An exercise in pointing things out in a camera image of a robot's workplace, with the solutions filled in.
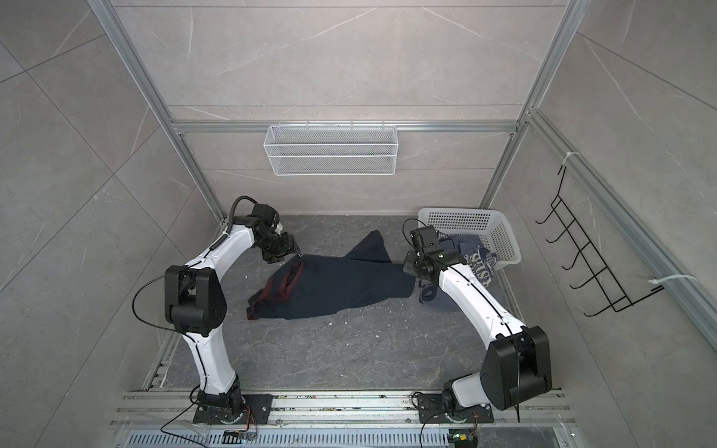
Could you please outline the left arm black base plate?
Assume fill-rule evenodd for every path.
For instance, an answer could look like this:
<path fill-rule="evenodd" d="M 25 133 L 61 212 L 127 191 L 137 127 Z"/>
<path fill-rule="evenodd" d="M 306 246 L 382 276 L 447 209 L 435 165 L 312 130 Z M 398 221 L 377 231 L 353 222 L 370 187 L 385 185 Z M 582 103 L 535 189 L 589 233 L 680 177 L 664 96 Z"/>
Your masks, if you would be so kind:
<path fill-rule="evenodd" d="M 240 425 L 250 423 L 264 425 L 269 421 L 274 396 L 271 394 L 249 394 L 238 411 L 199 404 L 192 419 L 194 424 Z"/>

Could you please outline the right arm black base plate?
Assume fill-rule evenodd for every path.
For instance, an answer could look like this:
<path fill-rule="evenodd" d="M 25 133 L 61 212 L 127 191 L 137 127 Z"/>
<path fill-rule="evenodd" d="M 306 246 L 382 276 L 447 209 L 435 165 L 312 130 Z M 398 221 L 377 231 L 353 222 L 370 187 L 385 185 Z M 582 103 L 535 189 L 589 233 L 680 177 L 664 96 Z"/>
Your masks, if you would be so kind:
<path fill-rule="evenodd" d="M 457 404 L 445 404 L 442 394 L 414 392 L 411 403 L 418 411 L 421 424 L 493 424 L 495 422 L 489 404 L 460 408 Z"/>

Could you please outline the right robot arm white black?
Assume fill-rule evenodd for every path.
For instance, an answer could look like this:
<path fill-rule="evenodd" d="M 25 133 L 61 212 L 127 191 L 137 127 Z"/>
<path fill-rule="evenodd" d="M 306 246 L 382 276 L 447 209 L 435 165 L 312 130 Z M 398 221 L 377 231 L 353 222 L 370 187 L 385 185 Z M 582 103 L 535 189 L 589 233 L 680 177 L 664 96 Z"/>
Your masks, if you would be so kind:
<path fill-rule="evenodd" d="M 427 254 L 411 250 L 403 270 L 431 282 L 459 306 L 485 344 L 478 373 L 444 387 L 448 412 L 490 405 L 504 411 L 553 389 L 550 343 L 538 326 L 527 327 L 481 284 L 454 250 Z"/>

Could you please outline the navy tank top red trim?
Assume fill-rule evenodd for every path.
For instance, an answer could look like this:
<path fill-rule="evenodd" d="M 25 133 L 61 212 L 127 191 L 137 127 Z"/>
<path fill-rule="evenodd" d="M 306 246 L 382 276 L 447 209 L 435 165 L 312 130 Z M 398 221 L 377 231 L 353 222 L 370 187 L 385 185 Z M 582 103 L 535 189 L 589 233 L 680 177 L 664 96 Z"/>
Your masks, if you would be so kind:
<path fill-rule="evenodd" d="M 391 261 L 379 231 L 371 231 L 347 255 L 295 256 L 248 299 L 249 320 L 302 319 L 412 295 L 416 280 Z"/>

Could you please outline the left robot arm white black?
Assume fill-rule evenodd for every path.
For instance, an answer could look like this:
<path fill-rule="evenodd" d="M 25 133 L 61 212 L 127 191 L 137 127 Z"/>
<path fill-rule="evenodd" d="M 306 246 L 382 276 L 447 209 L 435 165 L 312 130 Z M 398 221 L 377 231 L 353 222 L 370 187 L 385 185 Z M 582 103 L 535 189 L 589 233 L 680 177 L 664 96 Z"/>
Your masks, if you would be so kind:
<path fill-rule="evenodd" d="M 169 267 L 164 276 L 165 319 L 192 352 L 199 374 L 199 408 L 226 422 L 242 416 L 245 402 L 223 338 L 227 302 L 221 280 L 250 248 L 259 248 L 267 263 L 298 250 L 276 209 L 240 196 L 220 236 L 195 259 Z"/>

